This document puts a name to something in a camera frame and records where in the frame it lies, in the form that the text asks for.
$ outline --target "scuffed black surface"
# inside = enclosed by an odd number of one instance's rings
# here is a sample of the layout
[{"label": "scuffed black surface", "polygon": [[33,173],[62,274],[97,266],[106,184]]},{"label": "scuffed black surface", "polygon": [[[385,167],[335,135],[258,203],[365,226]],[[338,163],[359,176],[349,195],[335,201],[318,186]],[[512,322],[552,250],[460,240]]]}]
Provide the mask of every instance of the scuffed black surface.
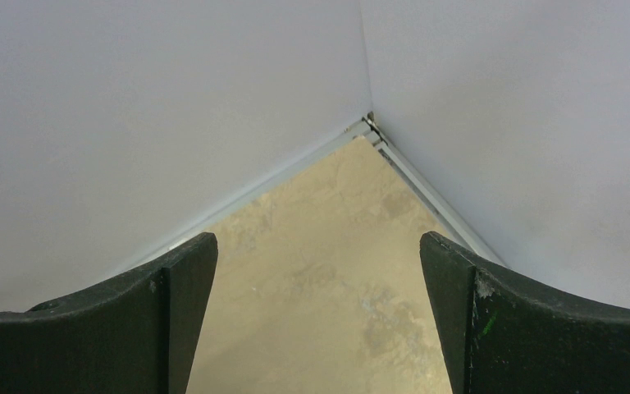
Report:
[{"label": "scuffed black surface", "polygon": [[185,392],[217,254],[216,237],[201,234],[95,286],[0,313],[0,392]]},{"label": "scuffed black surface", "polygon": [[422,237],[421,256],[454,392],[630,392],[630,309],[533,281],[436,233]]}]

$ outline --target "stained floor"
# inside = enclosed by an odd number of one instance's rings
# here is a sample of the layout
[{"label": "stained floor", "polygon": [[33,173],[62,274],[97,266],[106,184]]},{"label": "stained floor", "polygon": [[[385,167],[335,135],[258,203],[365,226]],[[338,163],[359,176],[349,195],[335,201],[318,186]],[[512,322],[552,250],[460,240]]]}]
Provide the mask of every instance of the stained floor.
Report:
[{"label": "stained floor", "polygon": [[187,392],[450,393],[418,257],[431,230],[364,138],[219,222]]}]

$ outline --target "concrete floor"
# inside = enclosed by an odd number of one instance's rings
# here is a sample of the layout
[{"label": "concrete floor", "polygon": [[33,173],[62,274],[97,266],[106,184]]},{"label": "concrete floor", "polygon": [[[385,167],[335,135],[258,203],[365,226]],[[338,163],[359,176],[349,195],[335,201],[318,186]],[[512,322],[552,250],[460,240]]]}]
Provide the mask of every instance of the concrete floor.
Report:
[{"label": "concrete floor", "polygon": [[363,138],[219,222],[187,392],[450,393],[418,257],[431,230]]}]

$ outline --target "green paint mark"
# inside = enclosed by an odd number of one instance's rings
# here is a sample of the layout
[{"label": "green paint mark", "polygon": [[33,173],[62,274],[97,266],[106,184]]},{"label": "green paint mark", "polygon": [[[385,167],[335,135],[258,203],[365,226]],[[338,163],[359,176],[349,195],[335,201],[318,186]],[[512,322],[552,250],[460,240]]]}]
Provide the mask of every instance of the green paint mark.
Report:
[{"label": "green paint mark", "polygon": [[479,335],[477,336],[477,339],[481,339],[482,337],[484,337],[486,334],[489,333],[489,331],[491,330],[491,326],[494,325],[494,322],[496,321],[496,315],[499,314],[499,311],[495,311],[494,314],[491,315],[491,318],[489,319],[489,323],[486,324],[486,326],[484,327],[484,330],[482,330],[482,332],[479,333]]}]

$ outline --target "white wall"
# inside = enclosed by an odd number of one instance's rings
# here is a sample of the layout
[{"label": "white wall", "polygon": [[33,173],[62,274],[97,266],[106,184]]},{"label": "white wall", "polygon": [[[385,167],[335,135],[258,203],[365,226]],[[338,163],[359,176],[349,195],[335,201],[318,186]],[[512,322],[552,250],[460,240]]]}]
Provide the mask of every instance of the white wall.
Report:
[{"label": "white wall", "polygon": [[361,3],[393,142],[511,268],[630,307],[630,2]]},{"label": "white wall", "polygon": [[101,280],[370,109],[356,0],[0,2],[0,310]]}]

